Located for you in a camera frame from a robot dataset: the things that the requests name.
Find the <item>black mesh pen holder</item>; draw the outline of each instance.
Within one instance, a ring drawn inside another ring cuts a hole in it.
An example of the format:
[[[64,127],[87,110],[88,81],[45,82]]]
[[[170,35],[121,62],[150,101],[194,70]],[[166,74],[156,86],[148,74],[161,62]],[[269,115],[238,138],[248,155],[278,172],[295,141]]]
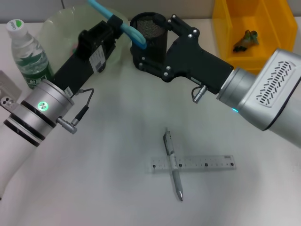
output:
[[[147,48],[141,49],[132,43],[131,53],[136,68],[143,70],[143,61],[149,59],[162,64],[166,57],[167,30],[156,25],[153,17],[156,13],[141,13],[135,16],[130,26],[137,29],[146,39]]]

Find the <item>green bottle label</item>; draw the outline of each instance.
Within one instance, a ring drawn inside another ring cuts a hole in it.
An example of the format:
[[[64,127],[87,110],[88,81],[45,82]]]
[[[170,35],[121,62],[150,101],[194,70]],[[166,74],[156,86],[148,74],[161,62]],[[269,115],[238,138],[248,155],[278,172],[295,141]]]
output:
[[[39,73],[36,74],[21,73],[21,74],[23,75],[25,81],[27,82],[28,87],[31,89],[35,88],[41,82],[42,79],[49,80],[52,78],[52,71],[49,63],[47,67]]]

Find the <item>pen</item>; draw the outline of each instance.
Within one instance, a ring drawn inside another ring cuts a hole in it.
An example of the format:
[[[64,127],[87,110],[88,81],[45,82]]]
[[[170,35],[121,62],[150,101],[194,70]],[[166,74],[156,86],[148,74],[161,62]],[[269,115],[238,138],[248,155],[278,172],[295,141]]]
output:
[[[174,179],[174,187],[177,192],[177,195],[181,201],[183,201],[183,188],[180,179],[179,169],[177,167],[177,162],[174,154],[174,146],[171,140],[170,131],[166,128],[165,134],[163,136],[164,145],[166,149],[166,153],[170,159],[170,165],[172,169],[173,179]]]

